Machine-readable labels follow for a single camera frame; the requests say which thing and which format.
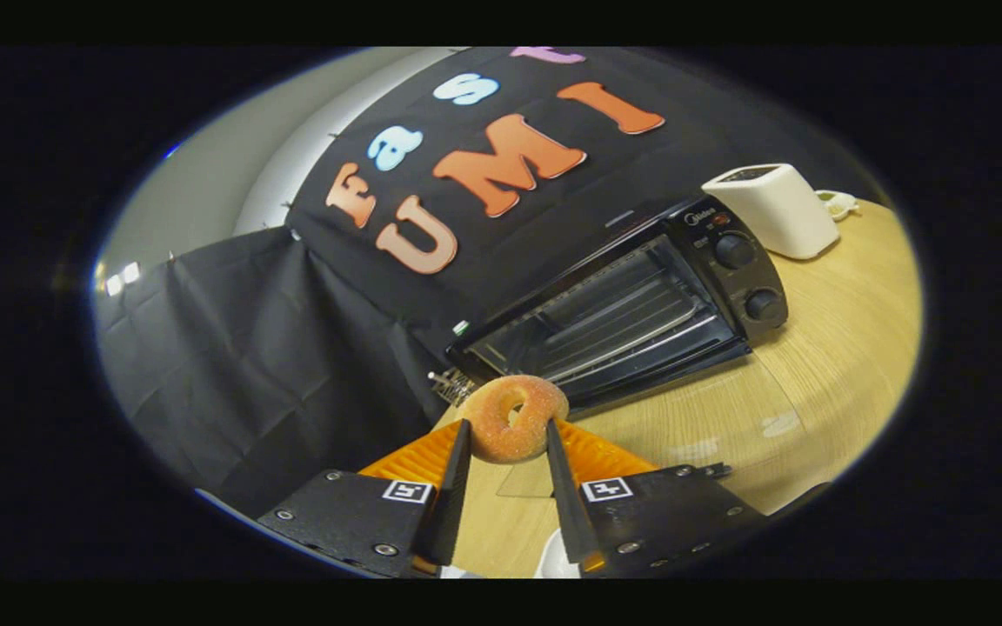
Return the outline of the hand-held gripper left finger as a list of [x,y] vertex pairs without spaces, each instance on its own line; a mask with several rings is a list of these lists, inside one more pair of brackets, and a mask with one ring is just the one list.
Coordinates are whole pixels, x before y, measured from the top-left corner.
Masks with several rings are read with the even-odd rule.
[[270,507],[259,530],[363,577],[451,573],[471,464],[457,421],[358,472],[330,469]]

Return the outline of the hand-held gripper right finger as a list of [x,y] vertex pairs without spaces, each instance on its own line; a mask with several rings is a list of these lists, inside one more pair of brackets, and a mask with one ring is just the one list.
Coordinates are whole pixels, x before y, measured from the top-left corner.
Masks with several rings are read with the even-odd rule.
[[720,482],[731,472],[722,463],[595,469],[612,445],[559,420],[546,442],[562,543],[581,577],[680,576],[766,523]]

